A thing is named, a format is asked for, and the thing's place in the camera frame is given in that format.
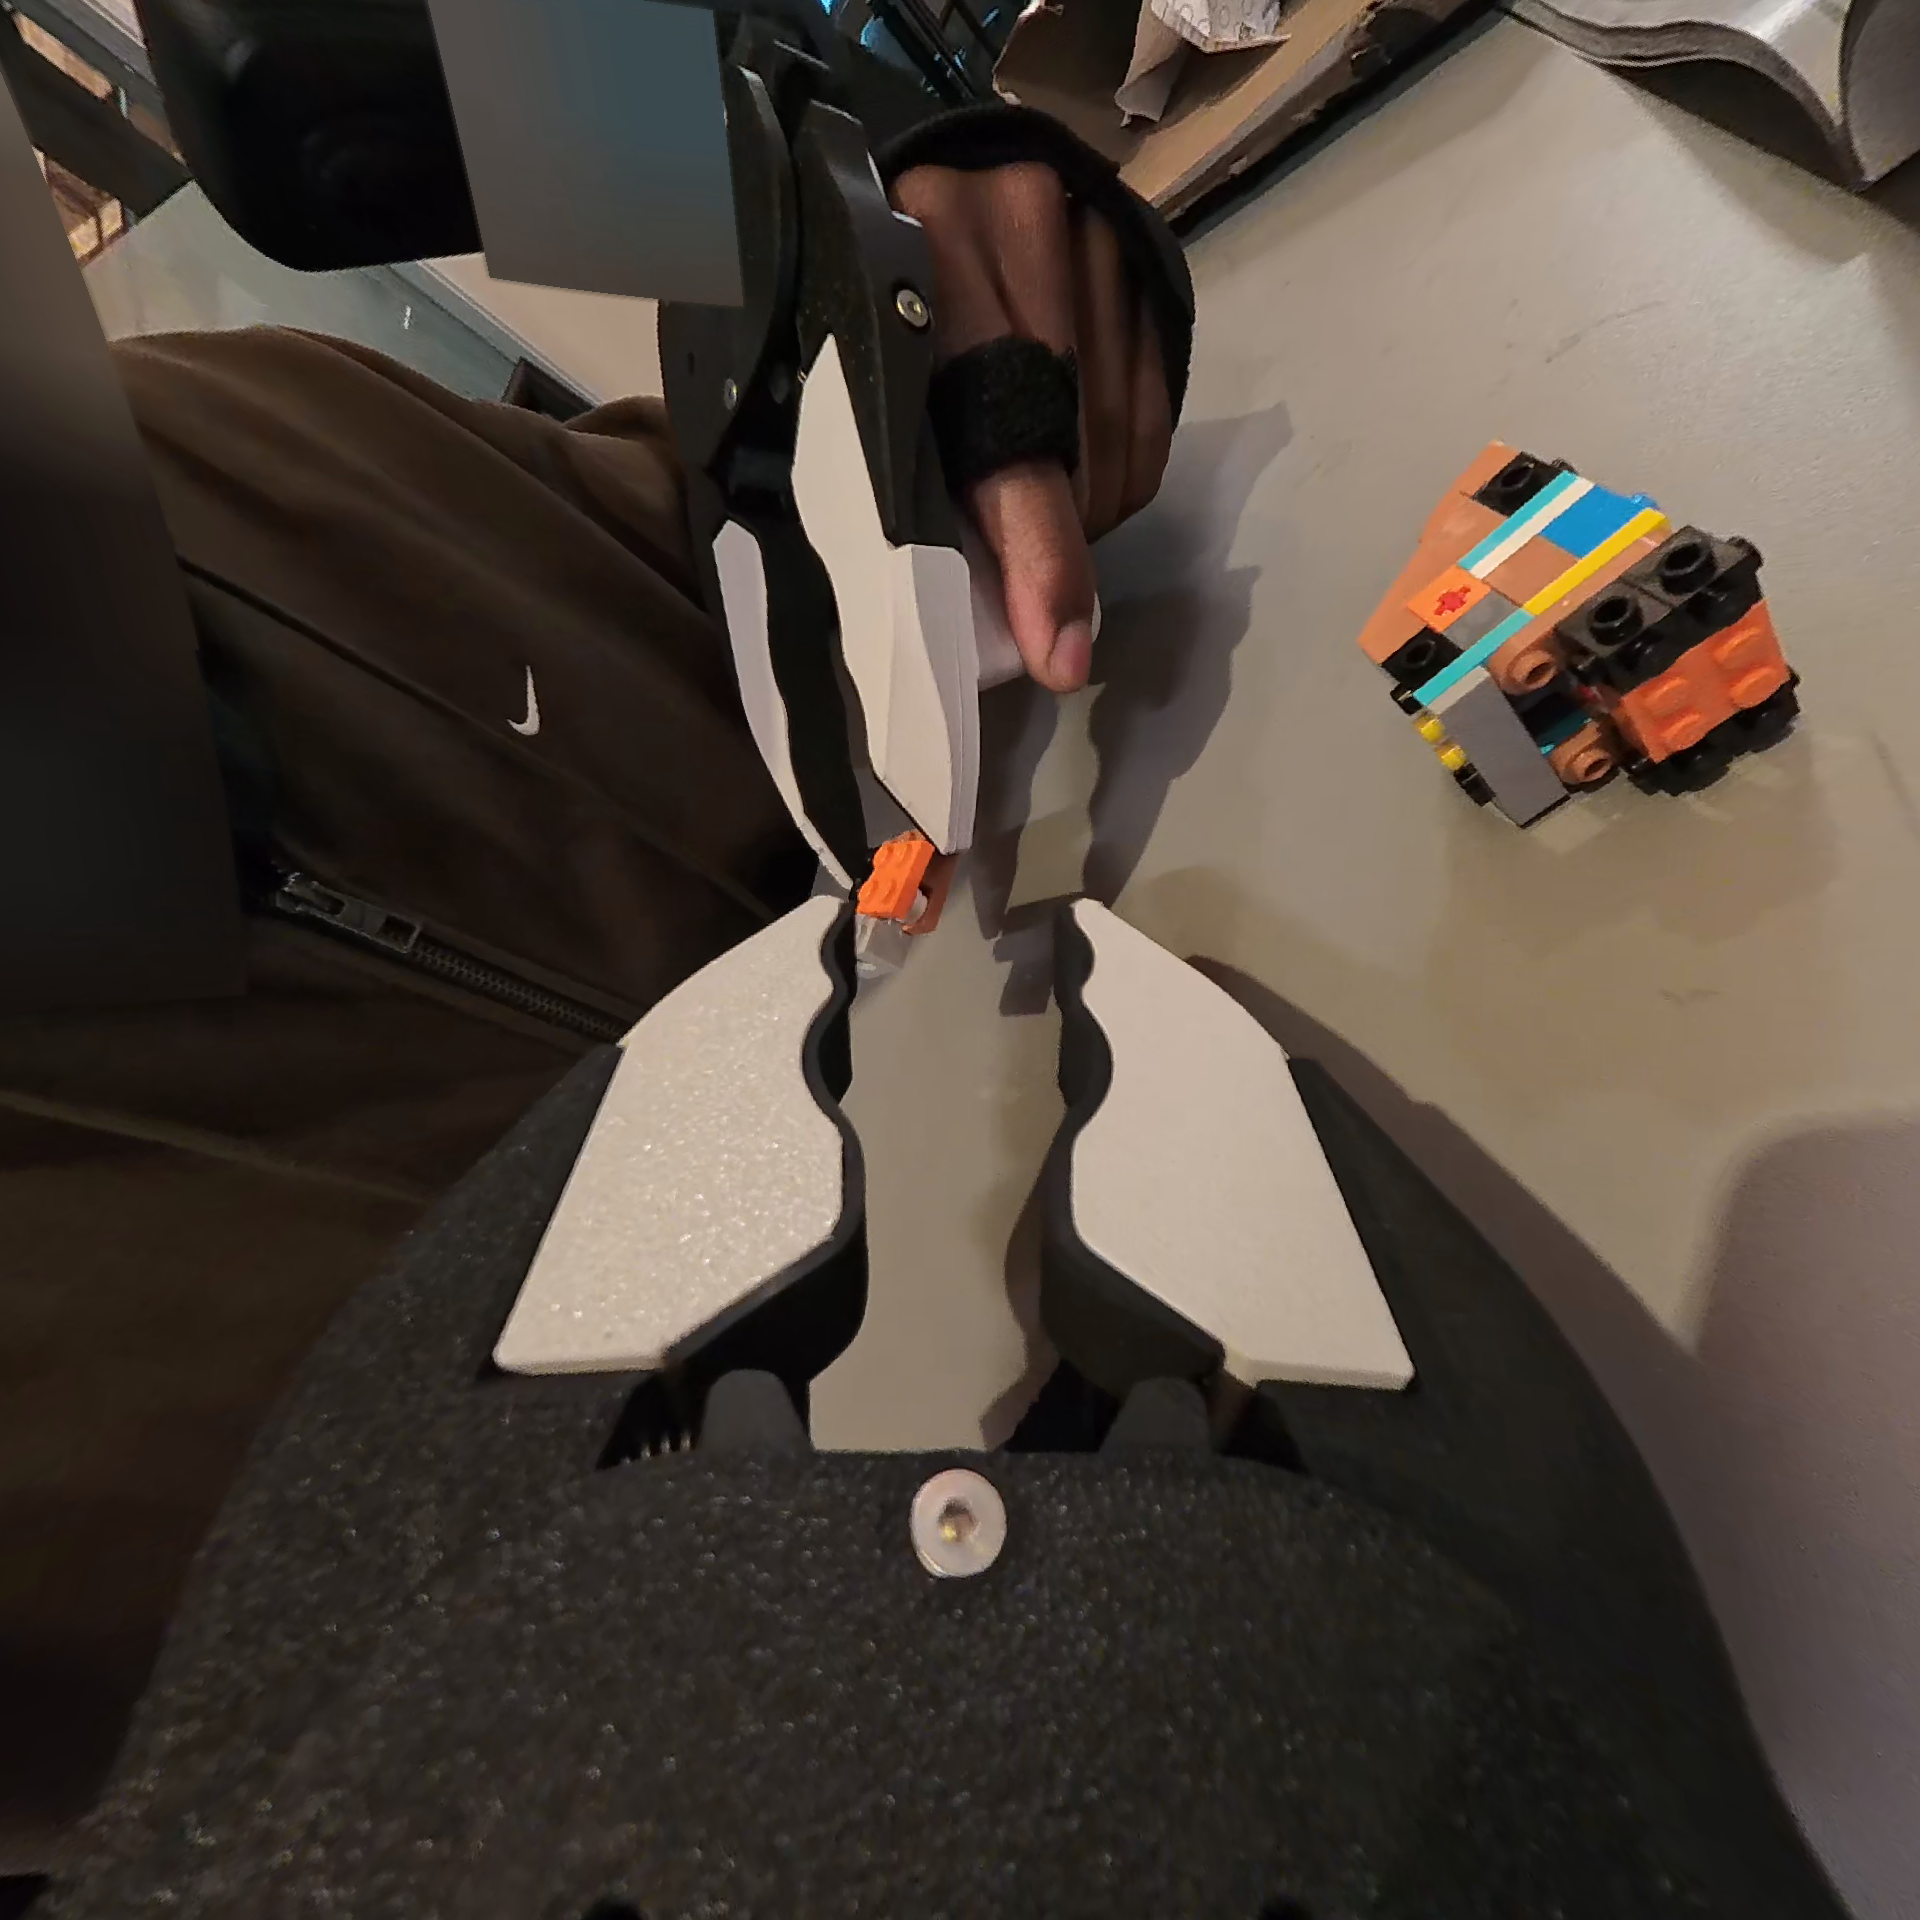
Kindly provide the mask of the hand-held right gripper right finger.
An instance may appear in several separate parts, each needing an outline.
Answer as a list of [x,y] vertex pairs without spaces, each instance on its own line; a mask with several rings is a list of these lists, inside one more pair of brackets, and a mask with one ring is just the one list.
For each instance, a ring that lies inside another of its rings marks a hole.
[[1040,1317],[1093,1388],[1403,1389],[1413,1361],[1285,1047],[1233,997],[1071,901],[1054,935],[1062,1124]]

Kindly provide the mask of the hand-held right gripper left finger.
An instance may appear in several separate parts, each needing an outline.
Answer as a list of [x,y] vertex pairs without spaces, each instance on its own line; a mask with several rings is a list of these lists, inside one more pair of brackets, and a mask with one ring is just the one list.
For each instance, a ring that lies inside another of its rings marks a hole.
[[664,995],[607,1087],[491,1351],[503,1373],[657,1373],[847,1248],[853,902],[810,896]]

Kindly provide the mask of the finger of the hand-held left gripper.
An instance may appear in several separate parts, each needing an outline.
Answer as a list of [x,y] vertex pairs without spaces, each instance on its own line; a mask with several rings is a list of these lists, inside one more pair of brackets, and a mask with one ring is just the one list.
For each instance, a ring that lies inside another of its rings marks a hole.
[[779,511],[729,513],[711,558],[754,745],[795,827],[853,893],[873,856],[826,568]]
[[853,387],[826,333],[802,381],[793,489],[824,565],[838,649],[873,775],[944,854],[970,846],[978,692],[968,563],[957,544],[891,540]]

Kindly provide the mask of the orange toy brick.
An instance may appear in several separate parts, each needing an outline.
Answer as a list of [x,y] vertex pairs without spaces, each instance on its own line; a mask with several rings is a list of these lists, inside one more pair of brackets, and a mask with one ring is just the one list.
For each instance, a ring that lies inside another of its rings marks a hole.
[[921,830],[889,836],[871,860],[869,878],[856,889],[855,912],[865,920],[910,927],[926,912],[927,875],[939,849]]

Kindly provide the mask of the colourful toy brick model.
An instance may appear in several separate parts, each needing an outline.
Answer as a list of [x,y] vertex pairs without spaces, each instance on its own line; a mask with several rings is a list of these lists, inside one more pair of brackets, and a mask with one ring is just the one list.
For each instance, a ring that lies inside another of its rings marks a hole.
[[1521,830],[1610,782],[1695,792],[1801,712],[1753,541],[1502,441],[1357,647],[1453,785]]

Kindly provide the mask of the grey desk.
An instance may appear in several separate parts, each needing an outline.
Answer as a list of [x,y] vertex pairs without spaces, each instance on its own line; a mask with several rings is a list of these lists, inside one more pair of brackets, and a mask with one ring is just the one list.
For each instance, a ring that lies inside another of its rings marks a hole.
[[[855,1007],[845,1448],[1049,1367],[1047,935],[1093,893],[1320,1060],[1550,1304],[1661,1481],[1857,1915],[1914,1915],[1914,169],[1856,199],[1488,13],[1209,215],[1184,424],[1089,692],[1003,688],[978,864]],[[1751,536],[1802,718],[1514,830],[1357,631],[1486,444]]]

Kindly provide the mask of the person's left hand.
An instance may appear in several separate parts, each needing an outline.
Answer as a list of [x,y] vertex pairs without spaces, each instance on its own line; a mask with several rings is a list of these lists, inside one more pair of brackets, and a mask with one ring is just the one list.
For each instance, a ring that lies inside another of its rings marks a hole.
[[1167,464],[1173,406],[1155,321],[1113,225],[1077,207],[1041,161],[923,165],[901,173],[891,204],[927,239],[939,364],[1001,339],[1074,361],[1077,465],[1030,460],[962,489],[1026,673],[1074,692],[1094,647],[1093,544],[1153,500]]

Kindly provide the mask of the person's brown jacket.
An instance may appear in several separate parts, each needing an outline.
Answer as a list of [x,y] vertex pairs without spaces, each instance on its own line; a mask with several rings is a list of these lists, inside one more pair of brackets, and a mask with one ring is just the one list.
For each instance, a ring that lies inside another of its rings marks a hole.
[[600,1040],[806,889],[655,400],[553,420],[288,326],[106,348],[247,932],[3,1012],[3,1873],[95,1804],[341,1304]]

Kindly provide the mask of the brown cardboard box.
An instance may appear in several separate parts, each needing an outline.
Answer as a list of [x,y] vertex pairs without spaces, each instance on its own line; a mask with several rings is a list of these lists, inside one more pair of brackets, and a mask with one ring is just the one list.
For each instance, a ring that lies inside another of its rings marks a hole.
[[1182,216],[1423,57],[1474,3],[1035,3],[992,83]]

